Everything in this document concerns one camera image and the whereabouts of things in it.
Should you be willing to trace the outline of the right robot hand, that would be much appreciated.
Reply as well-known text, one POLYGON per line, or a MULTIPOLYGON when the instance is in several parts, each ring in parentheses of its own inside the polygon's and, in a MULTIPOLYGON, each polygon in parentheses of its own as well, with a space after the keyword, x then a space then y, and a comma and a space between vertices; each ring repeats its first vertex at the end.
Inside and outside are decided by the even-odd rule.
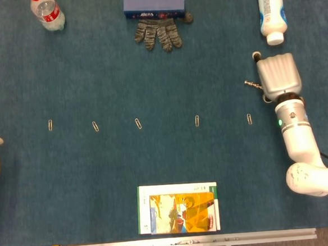
POLYGON ((262 58, 259 51, 252 54, 264 95, 270 101, 286 93, 299 94, 302 81, 291 53, 262 58))

